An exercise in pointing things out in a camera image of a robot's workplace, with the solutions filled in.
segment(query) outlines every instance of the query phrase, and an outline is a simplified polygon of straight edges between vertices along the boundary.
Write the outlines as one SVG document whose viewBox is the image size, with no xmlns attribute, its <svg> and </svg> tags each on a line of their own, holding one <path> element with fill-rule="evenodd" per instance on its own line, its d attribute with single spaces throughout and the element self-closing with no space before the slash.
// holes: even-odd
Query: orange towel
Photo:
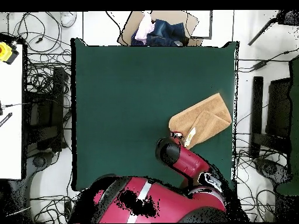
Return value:
<svg viewBox="0 0 299 224">
<path fill-rule="evenodd" d="M 174 115 L 169 129 L 179 131 L 185 137 L 185 147 L 191 149 L 230 126 L 232 120 L 219 93 Z"/>
</svg>

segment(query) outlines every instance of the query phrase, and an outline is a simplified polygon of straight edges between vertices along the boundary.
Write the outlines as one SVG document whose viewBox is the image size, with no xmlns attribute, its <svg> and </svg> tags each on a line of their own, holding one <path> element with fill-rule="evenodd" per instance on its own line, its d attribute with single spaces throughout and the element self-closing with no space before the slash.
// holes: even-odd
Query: green table surface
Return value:
<svg viewBox="0 0 299 224">
<path fill-rule="evenodd" d="M 89 47 L 76 39 L 73 189 L 87 188 L 110 173 L 180 186 L 183 177 L 156 160 L 157 140 L 169 135 L 173 115 L 215 93 L 233 116 L 236 45 Z M 192 151 L 215 164 L 230 182 L 232 125 Z"/>
</svg>

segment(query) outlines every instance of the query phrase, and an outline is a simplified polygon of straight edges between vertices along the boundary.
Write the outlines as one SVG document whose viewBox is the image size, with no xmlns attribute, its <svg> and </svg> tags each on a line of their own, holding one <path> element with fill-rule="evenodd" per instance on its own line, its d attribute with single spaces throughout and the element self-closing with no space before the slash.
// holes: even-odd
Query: red robot body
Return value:
<svg viewBox="0 0 299 224">
<path fill-rule="evenodd" d="M 203 158 L 184 148 L 175 137 L 160 139 L 155 155 L 186 178 L 185 190 L 142 177 L 102 178 L 90 187 L 90 196 L 76 203 L 69 223 L 227 221 L 221 183 L 208 173 L 210 166 Z M 194 177 L 198 178 L 196 186 Z M 101 187 L 100 182 L 105 180 L 107 184 Z M 83 210 L 76 212 L 76 208 L 84 209 L 87 200 L 92 202 L 93 212 L 80 220 Z"/>
</svg>

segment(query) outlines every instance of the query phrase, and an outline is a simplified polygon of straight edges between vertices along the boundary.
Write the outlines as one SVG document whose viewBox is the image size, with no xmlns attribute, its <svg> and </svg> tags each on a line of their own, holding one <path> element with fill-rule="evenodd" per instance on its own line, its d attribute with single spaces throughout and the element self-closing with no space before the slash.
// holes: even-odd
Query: yellow device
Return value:
<svg viewBox="0 0 299 224">
<path fill-rule="evenodd" d="M 11 64 L 15 60 L 19 55 L 15 44 L 12 42 L 12 44 L 7 45 L 5 42 L 0 42 L 0 61 Z"/>
</svg>

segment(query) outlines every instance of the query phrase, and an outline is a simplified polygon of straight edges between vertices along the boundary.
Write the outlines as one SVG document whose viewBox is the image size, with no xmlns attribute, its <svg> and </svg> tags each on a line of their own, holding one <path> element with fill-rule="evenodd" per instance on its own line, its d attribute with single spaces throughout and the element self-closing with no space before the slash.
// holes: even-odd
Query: white floor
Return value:
<svg viewBox="0 0 299 224">
<path fill-rule="evenodd" d="M 264 26 L 264 24 L 270 19 L 275 17 L 277 10 L 214 10 L 213 11 L 213 33 L 211 40 L 204 40 L 203 46 L 215 46 L 222 47 L 229 41 L 239 41 L 239 67 L 250 68 L 256 64 L 256 60 L 266 60 L 275 55 L 287 50 L 294 50 L 298 48 L 298 28 L 291 26 L 281 26 L 274 24 L 267 29 L 254 44 L 248 46 L 249 41 L 255 36 L 255 34 Z M 21 20 L 24 13 L 10 13 L 9 14 L 9 32 L 12 33 L 16 24 Z M 46 35 L 54 39 L 58 36 L 58 27 L 55 21 L 53 21 L 49 15 L 45 12 L 33 12 L 45 25 Z M 113 11 L 113 18 L 120 25 L 122 29 L 130 12 Z M 52 15 L 56 20 L 60 21 L 59 12 L 52 12 Z M 41 23 L 32 16 L 26 19 L 26 24 L 29 32 L 43 33 L 44 29 Z M 6 15 L 0 13 L 0 32 L 7 32 L 8 21 Z M 24 25 L 20 28 L 19 32 L 25 32 Z M 28 41 L 34 38 L 37 34 L 30 33 Z M 77 21 L 70 28 L 63 28 L 62 41 L 65 43 L 62 45 L 63 49 L 70 49 L 69 42 L 72 37 L 82 38 L 88 45 L 96 46 L 119 46 L 117 38 L 119 36 L 118 27 L 107 17 L 105 12 L 77 12 Z M 35 50 L 46 50 L 53 46 L 53 42 L 44 40 L 38 44 L 31 43 L 31 46 Z M 58 48 L 55 53 L 61 53 L 62 48 Z M 239 73 L 239 85 L 238 85 L 238 116 L 237 120 L 240 120 L 251 112 L 251 91 L 252 80 L 254 76 L 264 77 L 264 91 L 263 91 L 263 104 L 266 105 L 268 101 L 268 87 L 272 80 L 286 78 L 290 76 L 288 63 L 286 61 L 296 57 L 299 52 L 292 52 L 287 55 L 281 55 L 277 57 L 273 62 L 269 62 L 265 67 L 258 71 L 249 73 Z M 39 60 L 39 55 L 35 55 L 35 59 Z M 266 113 L 267 107 L 263 109 L 263 126 L 266 125 Z M 242 120 L 237 126 L 237 133 L 249 132 L 250 117 Z M 71 131 L 65 130 L 65 138 L 71 147 Z M 238 135 L 237 147 L 248 148 L 248 135 Z M 56 164 L 50 166 L 44 171 L 39 172 L 32 183 L 31 197 L 42 197 L 52 195 L 66 195 L 67 184 L 71 175 L 71 161 L 72 154 L 69 149 L 64 149 Z M 256 197 L 258 191 L 262 189 L 272 190 L 272 185 L 268 179 L 258 175 L 255 169 L 247 167 L 246 169 L 238 169 L 238 195 L 241 198 L 250 196 L 249 189 L 252 190 L 252 194 Z M 77 192 L 73 192 L 68 189 L 70 197 L 77 195 Z M 263 204 L 274 204 L 274 199 L 271 193 L 264 192 L 260 195 L 259 200 Z M 252 199 L 247 198 L 242 200 L 244 209 L 253 208 Z M 32 203 L 33 214 L 38 213 L 46 202 Z M 262 221 L 257 215 L 256 209 L 248 211 L 248 216 L 252 221 Z M 45 220 L 48 220 L 47 215 L 43 215 Z"/>
</svg>

